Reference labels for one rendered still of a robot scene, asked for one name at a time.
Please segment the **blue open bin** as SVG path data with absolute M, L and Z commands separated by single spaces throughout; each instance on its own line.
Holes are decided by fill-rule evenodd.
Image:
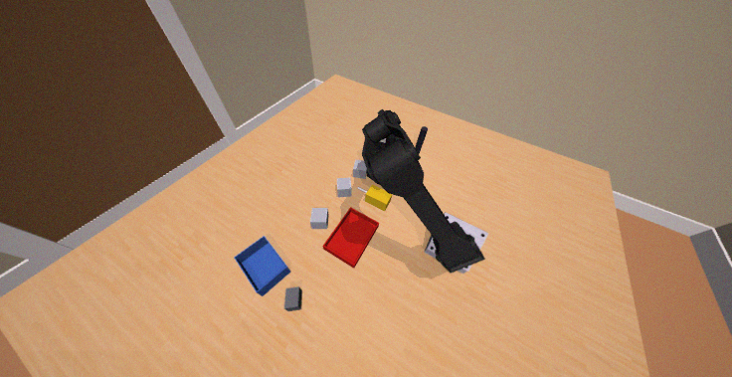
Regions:
M 261 297 L 291 272 L 265 236 L 239 252 L 234 259 Z

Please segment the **black cylinder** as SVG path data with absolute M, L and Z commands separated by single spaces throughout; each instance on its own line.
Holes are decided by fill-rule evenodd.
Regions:
M 423 143 L 424 143 L 424 140 L 425 140 L 425 137 L 426 137 L 427 131 L 428 131 L 428 129 L 427 129 L 427 128 L 426 128 L 425 126 L 423 126 L 423 127 L 421 128 L 421 131 L 420 131 L 420 134 L 419 134 L 419 137 L 418 137 L 418 140 L 417 140 L 416 146 L 415 146 L 415 148 L 416 148 L 416 150 L 417 150 L 417 152 L 418 152 L 419 154 L 420 154 L 420 151 L 421 151 L 422 145 L 423 145 Z

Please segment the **red tray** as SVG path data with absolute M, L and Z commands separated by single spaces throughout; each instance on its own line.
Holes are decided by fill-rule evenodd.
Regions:
M 377 221 L 350 207 L 323 249 L 355 268 L 378 227 Z

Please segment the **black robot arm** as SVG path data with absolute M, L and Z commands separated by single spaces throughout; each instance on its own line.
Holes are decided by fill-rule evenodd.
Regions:
M 457 222 L 448 221 L 423 184 L 421 157 L 400 126 L 397 113 L 381 109 L 378 114 L 362 128 L 362 157 L 373 181 L 387 193 L 406 200 L 432 234 L 436 260 L 450 273 L 485 260 L 474 237 Z M 380 141 L 385 138 L 386 143 Z

